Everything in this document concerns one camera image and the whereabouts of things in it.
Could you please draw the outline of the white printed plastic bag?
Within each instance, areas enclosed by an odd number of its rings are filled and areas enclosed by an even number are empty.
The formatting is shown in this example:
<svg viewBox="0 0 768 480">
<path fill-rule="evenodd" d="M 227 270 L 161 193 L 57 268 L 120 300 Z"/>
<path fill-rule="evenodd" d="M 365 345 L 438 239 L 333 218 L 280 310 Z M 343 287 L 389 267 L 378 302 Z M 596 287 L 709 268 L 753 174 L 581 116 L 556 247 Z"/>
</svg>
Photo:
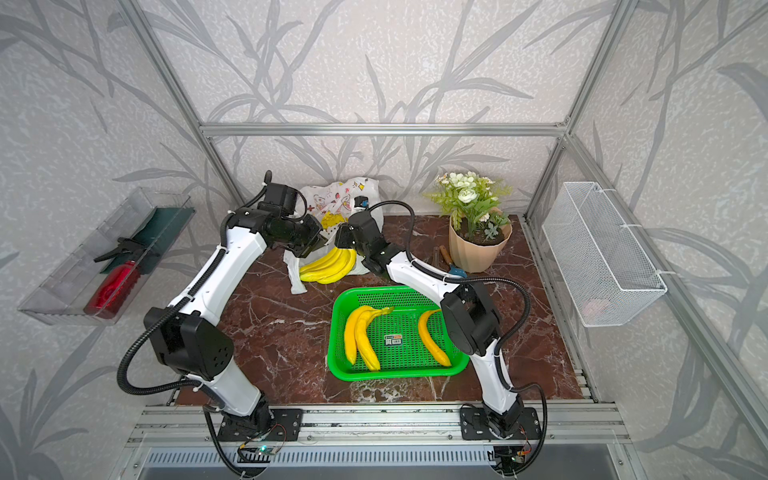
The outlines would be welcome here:
<svg viewBox="0 0 768 480">
<path fill-rule="evenodd" d="M 300 192 L 307 200 L 308 212 L 323 225 L 321 235 L 325 241 L 306 258 L 298 258 L 290 251 L 283 253 L 283 262 L 287 268 L 293 295 L 307 292 L 305 284 L 300 280 L 300 268 L 320 260 L 331 252 L 338 224 L 347 221 L 356 212 L 355 199 L 366 197 L 370 206 L 382 200 L 379 181 L 369 177 L 354 177 L 327 186 L 305 186 Z"/>
</svg>

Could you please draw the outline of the yellow banana bunch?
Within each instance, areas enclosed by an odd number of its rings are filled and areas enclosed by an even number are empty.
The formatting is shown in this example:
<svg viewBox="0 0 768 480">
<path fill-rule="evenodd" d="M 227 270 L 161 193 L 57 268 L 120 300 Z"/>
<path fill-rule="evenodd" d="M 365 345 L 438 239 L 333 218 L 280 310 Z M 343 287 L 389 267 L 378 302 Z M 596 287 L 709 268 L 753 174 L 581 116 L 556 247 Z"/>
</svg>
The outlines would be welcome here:
<svg viewBox="0 0 768 480">
<path fill-rule="evenodd" d="M 354 249 L 334 247 L 328 254 L 311 264 L 301 267 L 299 278 L 302 282 L 331 284 L 348 275 L 356 265 Z"/>
</svg>

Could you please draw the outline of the yellow banana pair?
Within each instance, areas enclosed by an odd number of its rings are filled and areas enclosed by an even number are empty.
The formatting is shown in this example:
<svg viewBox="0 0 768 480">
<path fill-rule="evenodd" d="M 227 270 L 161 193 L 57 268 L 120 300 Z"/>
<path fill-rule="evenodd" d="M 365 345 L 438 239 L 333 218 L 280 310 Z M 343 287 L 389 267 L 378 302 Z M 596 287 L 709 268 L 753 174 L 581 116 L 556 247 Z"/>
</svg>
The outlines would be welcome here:
<svg viewBox="0 0 768 480">
<path fill-rule="evenodd" d="M 369 371 L 380 371 L 381 365 L 367 335 L 367 328 L 377 318 L 388 315 L 393 307 L 373 309 L 371 306 L 361 306 L 347 318 L 344 329 L 344 351 L 346 360 L 354 365 L 361 357 Z"/>
</svg>

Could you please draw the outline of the orange-yellow single banana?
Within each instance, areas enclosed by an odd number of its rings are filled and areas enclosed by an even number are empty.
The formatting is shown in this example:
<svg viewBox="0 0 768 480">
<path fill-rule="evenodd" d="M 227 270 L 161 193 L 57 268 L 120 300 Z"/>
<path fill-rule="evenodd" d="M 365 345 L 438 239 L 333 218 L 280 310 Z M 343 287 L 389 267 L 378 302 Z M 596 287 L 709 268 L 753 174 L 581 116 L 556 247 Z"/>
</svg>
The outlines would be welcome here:
<svg viewBox="0 0 768 480">
<path fill-rule="evenodd" d="M 439 312 L 439 309 L 428 310 L 424 312 L 418 320 L 418 333 L 427 351 L 431 354 L 432 358 L 443 367 L 451 367 L 452 363 L 447 354 L 437 345 L 433 340 L 428 330 L 428 322 L 432 315 Z"/>
</svg>

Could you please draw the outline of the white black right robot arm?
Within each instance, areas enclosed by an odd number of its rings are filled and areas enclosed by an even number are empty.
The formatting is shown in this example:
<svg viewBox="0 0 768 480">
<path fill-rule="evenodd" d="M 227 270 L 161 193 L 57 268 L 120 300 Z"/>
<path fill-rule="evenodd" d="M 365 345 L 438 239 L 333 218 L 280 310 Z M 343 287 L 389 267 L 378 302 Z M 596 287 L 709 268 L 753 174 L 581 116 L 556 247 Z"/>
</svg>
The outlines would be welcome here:
<svg viewBox="0 0 768 480">
<path fill-rule="evenodd" d="M 470 356 L 487 417 L 501 427 L 517 421 L 524 403 L 509 379 L 502 345 L 530 314 L 530 295 L 519 283 L 497 277 L 463 278 L 432 267 L 413 256 L 408 246 L 388 242 L 369 210 L 340 224 L 334 243 L 353 248 L 372 273 L 410 287 L 438 305 L 451 341 Z M 512 286 L 523 299 L 520 320 L 505 334 L 500 311 L 486 288 L 491 282 Z"/>
</svg>

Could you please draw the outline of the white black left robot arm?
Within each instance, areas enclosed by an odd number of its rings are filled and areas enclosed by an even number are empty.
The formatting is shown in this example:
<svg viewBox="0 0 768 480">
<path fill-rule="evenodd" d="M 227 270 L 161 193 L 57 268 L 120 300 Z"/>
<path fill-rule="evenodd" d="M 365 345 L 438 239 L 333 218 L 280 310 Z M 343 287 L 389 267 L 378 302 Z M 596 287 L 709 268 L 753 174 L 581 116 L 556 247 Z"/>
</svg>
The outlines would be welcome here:
<svg viewBox="0 0 768 480">
<path fill-rule="evenodd" d="M 231 417 L 255 421 L 262 392 L 236 364 L 234 343 L 218 329 L 223 310 L 250 266 L 268 249 L 281 247 L 305 257 L 324 243 L 312 215 L 285 216 L 279 207 L 240 208 L 220 228 L 220 244 L 193 281 L 164 309 L 152 308 L 145 326 L 169 315 L 150 336 L 158 361 L 203 391 Z"/>
</svg>

